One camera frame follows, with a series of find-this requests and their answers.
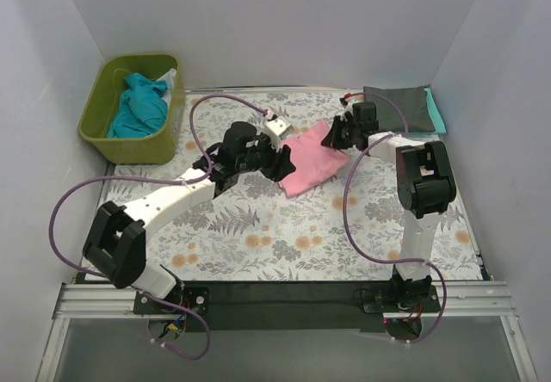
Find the floral tablecloth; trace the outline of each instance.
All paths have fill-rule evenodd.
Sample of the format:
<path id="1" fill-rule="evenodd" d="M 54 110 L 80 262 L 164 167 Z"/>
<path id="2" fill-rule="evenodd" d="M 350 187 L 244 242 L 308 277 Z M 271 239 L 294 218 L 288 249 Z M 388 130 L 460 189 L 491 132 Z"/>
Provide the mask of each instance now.
<path id="1" fill-rule="evenodd" d="M 287 116 L 294 133 L 317 121 L 330 120 L 340 109 L 342 93 L 236 94 L 261 108 Z M 189 95 L 174 159 L 162 166 L 122 165 L 115 174 L 173 179 L 200 155 L 189 132 Z M 195 124 L 204 145 L 220 141 L 235 120 L 262 125 L 261 117 L 240 104 L 213 99 L 202 104 Z M 357 157 L 357 151 L 346 151 Z M 287 199 L 276 183 L 260 173 L 242 175 L 238 185 L 216 200 L 197 206 L 169 223 L 147 244 L 148 257 L 184 280 L 386 280 L 391 266 L 362 259 L 343 228 L 343 190 L 353 160 L 315 189 Z M 112 182 L 107 200 L 135 200 L 158 186 Z M 396 194 L 396 175 L 389 163 L 365 158 L 349 195 L 352 232 L 369 254 L 399 256 L 403 208 Z M 456 200 L 436 231 L 433 262 L 450 280 L 481 279 L 463 210 Z"/>

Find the dark gray cloth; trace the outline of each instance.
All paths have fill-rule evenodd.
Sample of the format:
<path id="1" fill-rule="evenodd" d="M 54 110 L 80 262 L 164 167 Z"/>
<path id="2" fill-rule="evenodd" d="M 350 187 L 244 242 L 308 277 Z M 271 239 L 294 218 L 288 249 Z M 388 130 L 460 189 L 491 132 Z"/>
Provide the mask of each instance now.
<path id="1" fill-rule="evenodd" d="M 394 102 L 404 114 L 410 132 L 434 132 L 435 127 L 427 108 L 427 93 L 424 87 L 404 89 L 380 89 L 363 87 L 364 94 L 374 93 Z M 377 120 L 381 131 L 403 132 L 404 125 L 398 113 L 387 102 L 376 96 L 365 96 L 365 101 L 377 107 Z"/>

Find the plastic container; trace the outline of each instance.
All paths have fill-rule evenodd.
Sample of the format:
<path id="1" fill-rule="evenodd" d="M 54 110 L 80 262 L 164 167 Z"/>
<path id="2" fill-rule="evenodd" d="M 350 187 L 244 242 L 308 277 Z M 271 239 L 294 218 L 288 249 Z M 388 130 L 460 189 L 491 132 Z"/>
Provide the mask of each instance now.
<path id="1" fill-rule="evenodd" d="M 127 89 L 124 77 L 139 72 L 156 80 L 170 68 L 176 69 L 172 99 L 163 128 L 140 139 L 108 139 L 111 121 L 119 110 L 121 93 Z M 176 152 L 182 123 L 185 92 L 178 59 L 165 53 L 123 55 L 100 70 L 78 123 L 78 133 L 115 164 L 164 164 Z"/>

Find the green bin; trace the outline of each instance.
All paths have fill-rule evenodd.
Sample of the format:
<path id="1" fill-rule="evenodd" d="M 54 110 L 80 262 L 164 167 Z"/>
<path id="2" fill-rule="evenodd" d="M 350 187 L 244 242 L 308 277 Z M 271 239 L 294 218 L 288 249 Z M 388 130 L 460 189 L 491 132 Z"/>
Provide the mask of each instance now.
<path id="1" fill-rule="evenodd" d="M 163 128 L 140 139 L 108 139 L 109 126 L 119 110 L 121 93 L 127 89 L 124 77 L 139 72 L 154 81 L 170 68 L 176 69 L 176 78 Z M 78 133 L 112 163 L 168 163 L 176 152 L 184 103 L 185 92 L 176 57 L 165 53 L 123 55 L 111 59 L 100 70 L 78 123 Z"/>

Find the floral pattern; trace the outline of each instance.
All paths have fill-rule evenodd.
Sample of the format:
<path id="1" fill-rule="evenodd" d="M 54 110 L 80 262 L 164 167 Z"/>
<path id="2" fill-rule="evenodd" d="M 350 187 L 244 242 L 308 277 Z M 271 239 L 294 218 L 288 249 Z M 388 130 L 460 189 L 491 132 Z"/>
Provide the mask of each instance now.
<path id="1" fill-rule="evenodd" d="M 271 108 L 305 132 L 319 120 L 331 120 L 342 93 L 239 93 L 261 108 Z M 161 166 L 123 165 L 115 174 L 174 179 L 200 152 L 189 131 L 189 95 L 176 155 Z M 204 145 L 222 139 L 236 120 L 260 126 L 263 119 L 238 103 L 211 99 L 195 114 Z M 357 151 L 346 151 L 352 158 Z M 386 280 L 392 266 L 362 259 L 350 246 L 343 228 L 343 190 L 352 161 L 327 182 L 293 199 L 260 173 L 242 175 L 236 186 L 216 200 L 196 206 L 173 220 L 147 244 L 148 257 L 184 280 Z M 138 199 L 158 186 L 112 182 L 107 200 Z M 358 245 L 384 259 L 399 256 L 403 209 L 396 194 L 390 163 L 365 158 L 352 181 L 349 220 Z M 459 201 L 443 215 L 436 231 L 433 262 L 450 280 L 481 279 L 467 223 Z"/>

